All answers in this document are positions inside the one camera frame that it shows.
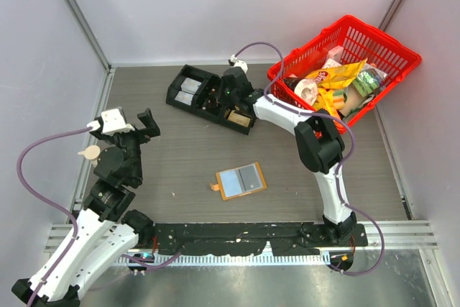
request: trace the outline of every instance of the gray wall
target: gray wall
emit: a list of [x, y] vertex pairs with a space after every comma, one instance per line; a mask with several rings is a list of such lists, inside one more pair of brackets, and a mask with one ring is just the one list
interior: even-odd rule
[[[378, 24], [391, 0], [77, 0], [108, 59], [150, 64], [226, 61], [265, 40], [283, 53], [345, 14]], [[246, 59], [277, 59], [255, 47]]]
[[[19, 184], [21, 150], [92, 119], [104, 71], [63, 0], [0, 0], [1, 143], [0, 304], [23, 306], [10, 292], [39, 268], [52, 223], [63, 215]], [[38, 191], [69, 207], [85, 135], [37, 148], [24, 172]]]
[[382, 101], [390, 145], [417, 217], [429, 219], [460, 287], [459, 0], [407, 0], [388, 32], [422, 55]]

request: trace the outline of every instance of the beige knob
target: beige knob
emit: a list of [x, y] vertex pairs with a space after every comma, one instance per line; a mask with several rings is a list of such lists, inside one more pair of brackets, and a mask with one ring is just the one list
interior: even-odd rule
[[90, 160], [91, 164], [96, 167], [98, 165], [98, 157], [101, 154], [101, 148], [97, 145], [90, 145], [84, 151], [80, 151], [79, 155], [83, 155], [85, 159]]

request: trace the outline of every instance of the wood grain surface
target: wood grain surface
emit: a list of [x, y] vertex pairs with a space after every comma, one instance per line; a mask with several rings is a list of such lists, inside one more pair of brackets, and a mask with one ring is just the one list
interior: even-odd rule
[[[255, 88], [267, 84], [268, 67], [249, 67]], [[200, 68], [222, 73], [227, 67]], [[160, 137], [142, 146], [144, 183], [135, 190], [130, 209], [158, 222], [320, 221], [318, 185], [298, 157], [295, 138], [264, 121], [246, 136], [168, 106], [167, 87], [180, 69], [116, 69], [108, 108], [122, 106], [128, 121], [140, 126], [136, 114], [149, 107], [161, 129]], [[350, 203], [377, 220], [406, 219], [374, 114], [353, 129], [356, 152], [344, 167]], [[344, 140], [347, 150], [348, 135]], [[267, 190], [222, 201], [220, 193], [209, 188], [216, 172], [253, 162], [260, 163]], [[91, 175], [88, 186], [94, 181]]]

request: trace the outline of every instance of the yellow snack bag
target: yellow snack bag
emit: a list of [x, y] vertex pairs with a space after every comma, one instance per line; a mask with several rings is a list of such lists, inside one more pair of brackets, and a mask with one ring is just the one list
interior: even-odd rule
[[364, 59], [358, 63], [336, 66], [335, 68], [321, 68], [310, 72], [305, 78], [313, 79], [321, 88], [343, 89], [358, 76], [366, 61], [367, 59]]
[[334, 90], [332, 89], [327, 91], [326, 89], [318, 88], [318, 97], [313, 104], [313, 108], [316, 111], [324, 108], [331, 116], [340, 119], [339, 113], [334, 107]]

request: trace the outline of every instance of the red basket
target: red basket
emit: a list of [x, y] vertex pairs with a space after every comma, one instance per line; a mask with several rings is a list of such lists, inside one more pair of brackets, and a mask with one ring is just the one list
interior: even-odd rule
[[[328, 51], [340, 45], [344, 48], [340, 63], [342, 65], [355, 63], [367, 58], [368, 63], [374, 63], [377, 68], [388, 74], [385, 79], [385, 88], [370, 101], [348, 123], [351, 127], [363, 115], [374, 108], [387, 93], [421, 63], [422, 57], [401, 45], [382, 30], [365, 24], [359, 19], [347, 15], [321, 31], [321, 33], [302, 48], [295, 48], [285, 57], [283, 76], [272, 86], [272, 93], [284, 102], [294, 106], [314, 110], [299, 96], [289, 89], [282, 79], [294, 74], [305, 77], [311, 71], [318, 70], [326, 61]], [[280, 71], [281, 63], [268, 70], [268, 78], [272, 81]], [[345, 128], [337, 124], [340, 133]]]

